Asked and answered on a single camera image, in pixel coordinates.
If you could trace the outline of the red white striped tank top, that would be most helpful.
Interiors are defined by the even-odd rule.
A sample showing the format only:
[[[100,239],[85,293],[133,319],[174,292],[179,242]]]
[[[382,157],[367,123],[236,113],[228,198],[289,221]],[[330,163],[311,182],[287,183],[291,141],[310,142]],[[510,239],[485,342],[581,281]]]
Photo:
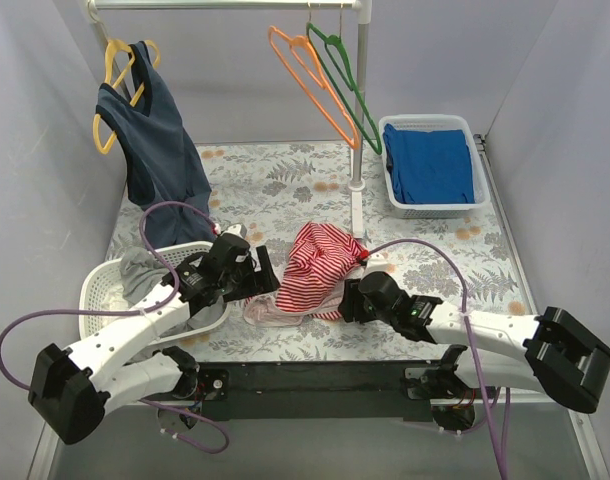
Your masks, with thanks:
[[[309,316],[338,319],[341,284],[366,255],[350,233],[332,224],[307,223],[288,254],[280,287],[248,300],[244,320],[256,327],[292,327]]]

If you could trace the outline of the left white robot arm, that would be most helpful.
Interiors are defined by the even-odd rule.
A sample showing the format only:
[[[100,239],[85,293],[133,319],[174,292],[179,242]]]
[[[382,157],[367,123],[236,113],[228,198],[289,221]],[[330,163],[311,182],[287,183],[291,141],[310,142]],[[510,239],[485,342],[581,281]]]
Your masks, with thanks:
[[[210,249],[174,267],[141,302],[108,326],[68,347],[39,352],[28,400],[67,445],[88,437],[127,404],[169,393],[185,400],[200,385],[199,365],[177,346],[149,359],[134,356],[168,330],[218,302],[272,293],[279,287],[268,250],[240,235],[219,235]]]

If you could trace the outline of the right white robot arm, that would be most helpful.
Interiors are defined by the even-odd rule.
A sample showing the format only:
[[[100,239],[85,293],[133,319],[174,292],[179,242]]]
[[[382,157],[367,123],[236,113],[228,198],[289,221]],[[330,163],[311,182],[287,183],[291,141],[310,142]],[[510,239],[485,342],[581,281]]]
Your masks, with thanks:
[[[438,297],[410,295],[383,271],[344,283],[339,306],[347,322],[381,321],[413,342],[467,347],[473,368],[491,361],[486,383],[532,390],[591,414],[610,372],[610,348],[564,309],[541,315],[463,313]]]

